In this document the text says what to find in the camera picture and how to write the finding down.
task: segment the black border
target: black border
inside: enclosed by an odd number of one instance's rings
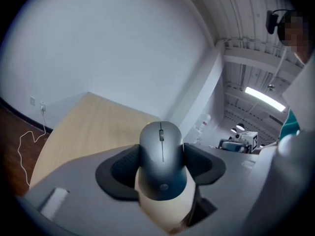
[[[0,97],[0,104],[3,105],[6,109],[8,109],[10,112],[12,112],[13,114],[15,114],[17,117],[19,117],[20,119],[22,119],[23,121],[27,122],[28,124],[44,131],[44,126],[43,124],[37,122],[37,121],[34,121],[33,119],[25,116],[24,114],[22,114],[21,112],[17,111],[15,108],[13,108],[10,104],[8,104],[5,100],[3,100],[1,97]],[[49,128],[47,126],[45,126],[45,129],[46,129],[46,133],[49,133],[51,134],[51,132],[53,132],[53,129],[52,128]]]

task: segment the wall outlet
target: wall outlet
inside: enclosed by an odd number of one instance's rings
[[[43,101],[40,102],[40,109],[43,110],[44,112],[46,111],[46,105]]]
[[[35,98],[33,96],[30,96],[30,104],[35,106]]]

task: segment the wooden desk surface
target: wooden desk surface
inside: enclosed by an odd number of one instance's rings
[[[35,165],[30,187],[72,159],[138,144],[143,127],[158,120],[88,92],[49,136]]]

